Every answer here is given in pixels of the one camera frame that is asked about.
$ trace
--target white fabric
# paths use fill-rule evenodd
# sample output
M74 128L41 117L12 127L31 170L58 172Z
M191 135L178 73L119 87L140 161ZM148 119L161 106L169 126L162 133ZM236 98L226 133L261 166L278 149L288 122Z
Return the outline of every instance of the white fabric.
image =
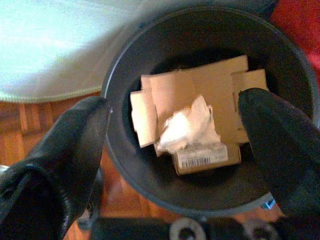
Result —
M139 23L198 2L1 0L0 100L46 102L99 91Z

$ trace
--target black object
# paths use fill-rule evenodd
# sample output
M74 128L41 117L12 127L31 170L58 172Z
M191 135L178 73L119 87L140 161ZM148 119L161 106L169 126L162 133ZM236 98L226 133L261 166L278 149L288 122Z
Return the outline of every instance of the black object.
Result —
M0 176L0 239L65 236L89 201L110 111L102 97L78 102Z
M169 226L156 218L99 218L90 240L168 240Z
M106 145L121 175L153 202L188 216L226 216L272 199L257 164L214 174L177 176L170 157L141 149L132 126L130 92L143 74L191 68L246 54L250 70L266 69L269 89L319 125L316 76L305 55L279 30L251 14L206 6L167 15L133 37L107 72L101 95L112 105Z
M253 88L239 97L239 113L255 161L284 214L320 215L320 131L300 110Z
M104 186L104 173L102 167L100 166L95 176L89 202L86 206L87 212L85 212L76 221L79 229L90 230L95 220L100 217L101 201L104 193Z
M320 215L282 217L272 225L283 240L320 239Z

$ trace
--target black trash can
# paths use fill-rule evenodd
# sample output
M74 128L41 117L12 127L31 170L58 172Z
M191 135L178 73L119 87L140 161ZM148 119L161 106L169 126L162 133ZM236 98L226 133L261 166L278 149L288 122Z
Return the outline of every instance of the black trash can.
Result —
M240 10L205 6L174 12L151 23L122 49L108 70L101 95L113 108L106 147L122 176L142 195L192 217L229 216L272 198L249 144L242 163L177 176L171 157L140 148L131 119L130 92L143 74L158 74L247 55L249 70L265 69L270 91L319 125L319 92L305 55L266 21Z

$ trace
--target cardboard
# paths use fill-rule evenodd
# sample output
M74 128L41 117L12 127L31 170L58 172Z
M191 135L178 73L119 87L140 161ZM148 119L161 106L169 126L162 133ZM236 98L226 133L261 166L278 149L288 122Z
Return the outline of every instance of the cardboard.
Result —
M140 146L155 144L165 121L174 112L191 106L198 95L203 95L206 103L212 106L215 130L221 135L221 142L227 145L230 156L228 161L210 167L239 163L238 144L248 142L238 114L239 93L248 88L267 89L263 69L247 70L248 59L243 55L190 69L142 75L141 91L130 95L132 121ZM156 150L156 154L159 156L161 152Z
M212 164L206 164L206 165L200 165L200 166L195 166L195 167L190 167L190 168L181 168L179 167L177 155L173 155L173 165L174 169L177 175L184 175L184 174L191 174L191 173L196 173L208 169L215 169L215 168L220 168L220 167L225 167L225 166L230 166L234 164L239 164L241 162L241 154L240 154L240 148L237 143L229 143L226 144L227 148L227 161L222 161L222 162L216 162Z

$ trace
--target parquet floor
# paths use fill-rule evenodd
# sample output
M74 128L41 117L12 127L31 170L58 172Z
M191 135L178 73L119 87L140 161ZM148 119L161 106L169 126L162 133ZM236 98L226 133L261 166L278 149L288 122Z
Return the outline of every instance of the parquet floor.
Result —
M83 98L85 96L40 104L0 102L0 164L11 166L24 159L57 118ZM180 217L139 195L119 175L105 149L103 149L101 165L106 177L102 216L154 217L162 218L167 222ZM238 214L234 218L239 222L250 218L275 221L279 216L282 216L282 213L275 206L267 211L257 207L249 212ZM74 223L64 239L83 240L88 239L89 234L87 231L81 231Z

